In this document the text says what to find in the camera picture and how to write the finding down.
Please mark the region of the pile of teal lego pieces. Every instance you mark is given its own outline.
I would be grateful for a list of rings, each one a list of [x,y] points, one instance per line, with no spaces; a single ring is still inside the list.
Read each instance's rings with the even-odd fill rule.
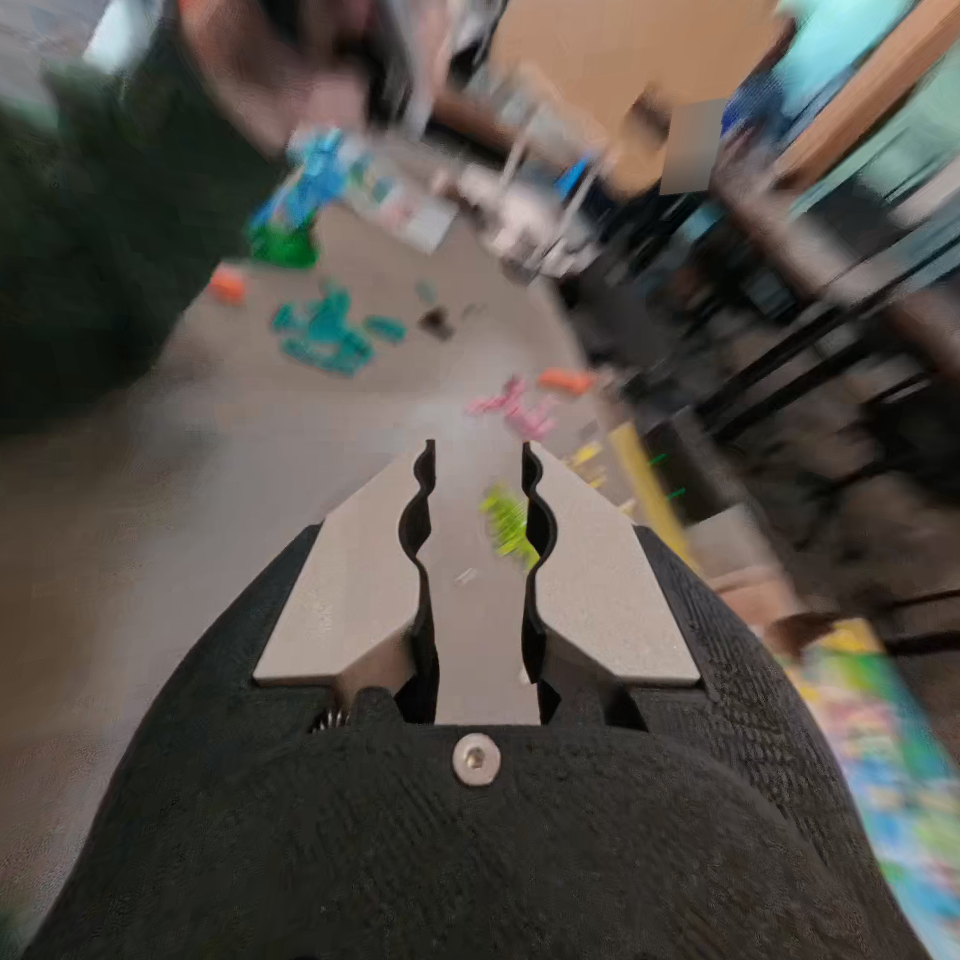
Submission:
[[[398,346],[407,326],[382,315],[352,320],[348,289],[322,281],[318,297],[282,303],[270,320],[280,351],[287,358],[326,375],[353,378],[374,359],[378,345]]]

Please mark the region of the pile of pink lego pieces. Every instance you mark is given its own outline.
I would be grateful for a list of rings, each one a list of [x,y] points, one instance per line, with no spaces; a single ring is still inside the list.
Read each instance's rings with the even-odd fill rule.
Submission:
[[[497,394],[467,403],[464,413],[471,417],[498,415],[523,442],[543,442],[558,426],[553,413],[555,402],[547,396],[534,406],[527,406],[525,396],[525,381],[513,375]]]

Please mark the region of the black metal table frame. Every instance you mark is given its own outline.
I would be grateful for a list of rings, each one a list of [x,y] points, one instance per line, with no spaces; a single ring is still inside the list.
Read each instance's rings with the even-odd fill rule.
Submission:
[[[697,396],[646,436],[653,468],[665,477],[666,503],[679,523],[724,511],[725,474],[712,474],[714,450],[770,421],[813,391],[873,358],[910,359],[918,371],[859,406],[859,423],[879,445],[866,466],[840,479],[809,481],[818,512],[805,545],[854,484],[908,474],[946,499],[958,499],[958,307],[930,318],[923,297],[958,274],[958,238],[934,247],[852,305],[820,300],[816,316],[792,330],[713,392]]]

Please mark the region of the pile of lime lego pieces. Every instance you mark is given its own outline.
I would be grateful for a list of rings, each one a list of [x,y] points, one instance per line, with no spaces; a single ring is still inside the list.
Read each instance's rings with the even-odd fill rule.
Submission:
[[[484,491],[478,512],[494,553],[515,562],[525,572],[533,570],[540,554],[527,535],[526,501],[509,486],[494,483]]]

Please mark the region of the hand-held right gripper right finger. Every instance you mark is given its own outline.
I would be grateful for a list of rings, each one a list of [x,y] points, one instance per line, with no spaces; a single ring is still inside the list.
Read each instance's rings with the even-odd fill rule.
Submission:
[[[526,535],[522,660],[546,725],[584,693],[601,719],[635,689],[689,691],[702,675],[630,518],[541,443],[522,450]]]

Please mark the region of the lego instruction booklet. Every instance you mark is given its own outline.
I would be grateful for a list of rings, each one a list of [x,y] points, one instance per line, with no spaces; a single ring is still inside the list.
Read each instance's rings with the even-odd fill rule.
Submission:
[[[371,145],[348,139],[340,151],[342,203],[392,238],[429,256],[447,238],[457,206],[432,194]]]

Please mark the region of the person's left forearm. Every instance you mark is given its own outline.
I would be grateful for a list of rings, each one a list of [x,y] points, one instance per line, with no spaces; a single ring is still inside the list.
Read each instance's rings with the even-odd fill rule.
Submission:
[[[2,99],[1,429],[146,374],[284,173],[222,114],[174,2],[119,74],[79,61],[53,105]]]

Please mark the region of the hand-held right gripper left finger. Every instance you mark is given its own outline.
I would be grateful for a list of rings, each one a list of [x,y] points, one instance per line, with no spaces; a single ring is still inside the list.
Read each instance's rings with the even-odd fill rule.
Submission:
[[[406,721],[435,721],[439,655],[418,556],[435,484],[428,438],[330,511],[253,670],[259,687],[326,688],[340,714],[384,689]]]

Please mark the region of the person's left hand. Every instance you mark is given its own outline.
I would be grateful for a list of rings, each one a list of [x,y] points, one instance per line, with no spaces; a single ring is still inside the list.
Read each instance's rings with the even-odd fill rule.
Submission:
[[[365,73],[337,53],[360,39],[373,2],[296,2],[298,41],[284,40],[261,2],[177,2],[179,28],[222,113],[266,156],[305,130],[363,130]]]

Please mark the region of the pile of yellow lego pieces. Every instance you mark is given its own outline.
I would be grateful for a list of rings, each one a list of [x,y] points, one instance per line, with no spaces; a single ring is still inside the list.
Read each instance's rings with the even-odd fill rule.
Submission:
[[[584,483],[600,491],[607,484],[607,452],[599,440],[590,440],[563,458],[563,462]]]

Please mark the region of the clear plastic bags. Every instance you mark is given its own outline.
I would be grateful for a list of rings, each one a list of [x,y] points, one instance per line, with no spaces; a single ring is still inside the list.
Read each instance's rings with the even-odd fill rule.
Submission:
[[[506,269],[561,281],[582,273],[601,254],[595,230],[552,192],[468,164],[447,191],[474,225],[476,238]]]

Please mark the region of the colourful lego box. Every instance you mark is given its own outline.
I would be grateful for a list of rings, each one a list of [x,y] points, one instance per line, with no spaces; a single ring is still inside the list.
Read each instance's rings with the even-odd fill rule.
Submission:
[[[927,953],[959,957],[958,767],[862,619],[797,613],[764,641],[834,752],[871,850]]]

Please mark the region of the blue and green lego model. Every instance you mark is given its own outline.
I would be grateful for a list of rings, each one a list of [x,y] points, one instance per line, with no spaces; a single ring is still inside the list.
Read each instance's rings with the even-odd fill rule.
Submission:
[[[315,221],[346,189],[345,140],[340,127],[308,129],[291,138],[285,151],[290,172],[247,223],[253,261],[295,271],[316,266]]]

